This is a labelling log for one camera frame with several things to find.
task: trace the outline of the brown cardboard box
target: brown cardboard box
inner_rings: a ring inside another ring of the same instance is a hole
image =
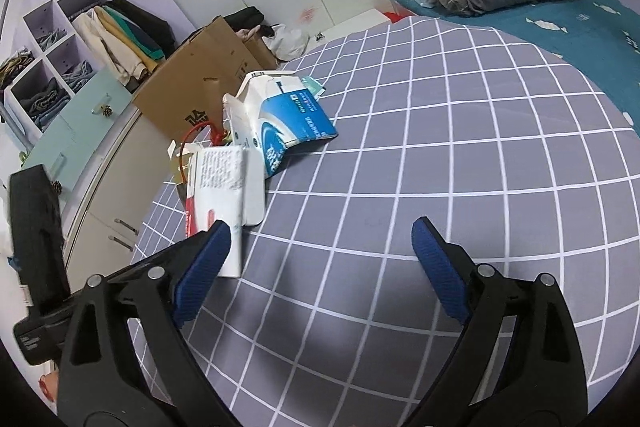
[[[273,53],[268,49],[260,35],[254,35],[245,42],[244,45],[254,56],[255,60],[258,61],[258,64],[260,64],[263,70],[273,71],[278,67],[278,59],[273,56]]]
[[[197,123],[222,128],[222,96],[236,94],[260,64],[222,17],[191,36],[158,67],[133,103],[160,131],[180,143]]]

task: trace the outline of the plastic bag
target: plastic bag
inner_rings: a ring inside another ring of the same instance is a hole
[[[273,26],[276,35],[262,40],[275,57],[284,62],[289,62],[305,53],[306,45],[309,42],[309,34],[295,26],[287,27],[284,24]]]

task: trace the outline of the metal handle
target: metal handle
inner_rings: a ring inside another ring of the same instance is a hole
[[[107,93],[100,99],[100,102],[95,105],[91,113],[102,114],[104,112],[104,108],[109,105],[109,102],[111,102],[111,95]]]
[[[56,158],[56,160],[53,162],[53,165],[49,169],[49,178],[51,178],[52,180],[55,180],[60,174],[60,169],[62,169],[62,166],[65,164],[65,162],[66,162],[66,156],[63,155],[63,153],[61,152],[60,154],[58,154],[58,157]]]
[[[131,232],[133,232],[136,235],[138,235],[140,233],[137,229],[134,229],[129,223],[125,223],[119,217],[116,217],[113,221],[114,221],[114,223],[117,223],[118,225],[122,225],[126,229],[129,229]]]
[[[118,243],[119,245],[123,245],[124,248],[126,248],[129,251],[133,252],[133,247],[131,245],[127,245],[127,243],[125,243],[124,241],[122,241],[121,239],[118,239],[117,237],[114,237],[113,235],[109,236],[109,239],[111,241],[114,241],[116,243]]]

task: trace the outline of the metal rivet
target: metal rivet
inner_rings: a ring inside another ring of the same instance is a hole
[[[481,264],[478,266],[478,273],[482,277],[493,277],[495,274],[495,268],[490,264]]]
[[[89,287],[95,288],[102,282],[102,275],[92,275],[89,279],[86,280],[86,283]]]
[[[162,266],[154,266],[149,268],[146,274],[149,276],[149,279],[156,281],[164,276],[164,268],[162,268]]]
[[[545,286],[553,286],[554,284],[556,284],[556,278],[550,273],[543,273],[540,276],[540,282],[542,282]]]

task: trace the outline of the yellow clothing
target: yellow clothing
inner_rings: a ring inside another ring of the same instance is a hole
[[[149,73],[152,73],[158,67],[158,63],[152,58],[147,57],[143,51],[135,45],[131,39],[129,39],[124,32],[118,26],[118,23],[109,15],[105,10],[103,10],[100,6],[94,7],[95,14],[98,16],[98,19],[102,23],[102,26],[114,37],[116,37],[119,41],[126,44],[127,48],[133,51],[136,56],[142,61],[145,65]]]

